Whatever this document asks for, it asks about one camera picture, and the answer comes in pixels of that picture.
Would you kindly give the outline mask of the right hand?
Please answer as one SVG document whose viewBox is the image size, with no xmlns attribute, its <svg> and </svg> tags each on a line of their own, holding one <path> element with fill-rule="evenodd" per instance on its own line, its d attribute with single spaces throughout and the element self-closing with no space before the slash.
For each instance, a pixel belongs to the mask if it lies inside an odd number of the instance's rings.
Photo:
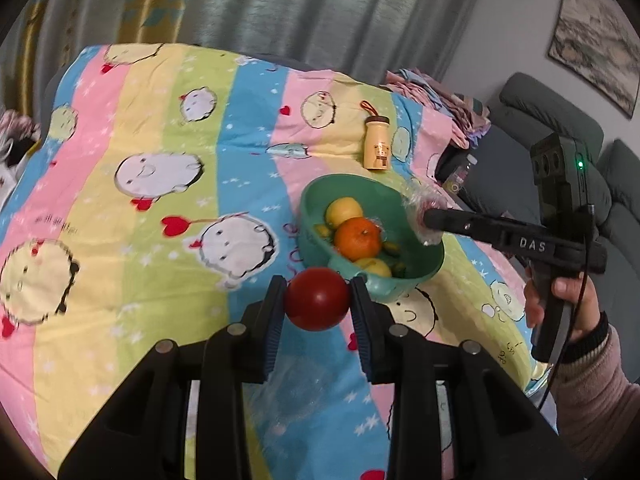
<svg viewBox="0 0 640 480">
<path fill-rule="evenodd" d="M 591 278 L 582 284 L 584 274 L 578 278 L 557 278 L 552 284 L 555 297 L 578 307 L 574 330 L 570 342 L 576 342 L 593 332 L 600 322 L 600 307 L 596 289 Z M 525 317 L 529 328 L 534 328 L 544 320 L 544 307 L 539 292 L 530 278 L 524 287 Z"/>
</svg>

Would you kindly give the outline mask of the pink sleeve right forearm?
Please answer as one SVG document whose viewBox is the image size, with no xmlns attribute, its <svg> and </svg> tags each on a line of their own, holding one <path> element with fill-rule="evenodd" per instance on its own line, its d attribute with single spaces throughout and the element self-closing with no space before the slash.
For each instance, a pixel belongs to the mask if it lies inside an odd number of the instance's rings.
<svg viewBox="0 0 640 480">
<path fill-rule="evenodd" d="M 639 471 L 639 386 L 622 370 L 620 338 L 604 312 L 567 347 L 552 396 L 558 433 L 589 479 Z"/>
</svg>

